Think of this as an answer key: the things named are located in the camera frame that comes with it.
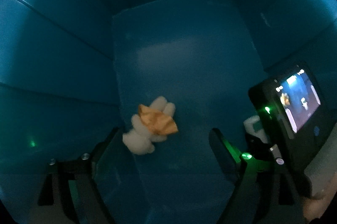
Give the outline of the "person's right hand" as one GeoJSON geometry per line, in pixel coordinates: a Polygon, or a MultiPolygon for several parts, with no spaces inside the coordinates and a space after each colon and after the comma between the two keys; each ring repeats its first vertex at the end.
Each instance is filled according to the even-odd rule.
{"type": "Polygon", "coordinates": [[[303,199],[306,223],[336,223],[336,194],[321,200],[303,199]]]}

